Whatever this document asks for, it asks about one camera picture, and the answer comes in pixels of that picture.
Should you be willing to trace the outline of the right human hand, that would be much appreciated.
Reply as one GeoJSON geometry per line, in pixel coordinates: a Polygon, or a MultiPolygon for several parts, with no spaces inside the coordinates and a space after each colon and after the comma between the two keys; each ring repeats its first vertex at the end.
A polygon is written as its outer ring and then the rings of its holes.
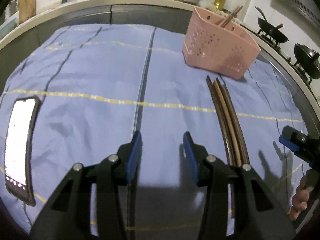
{"type": "Polygon", "coordinates": [[[306,210],[307,202],[314,187],[315,183],[312,179],[312,172],[308,170],[306,175],[300,180],[295,195],[292,197],[292,206],[288,213],[291,221],[296,220],[300,213],[306,210]]]}

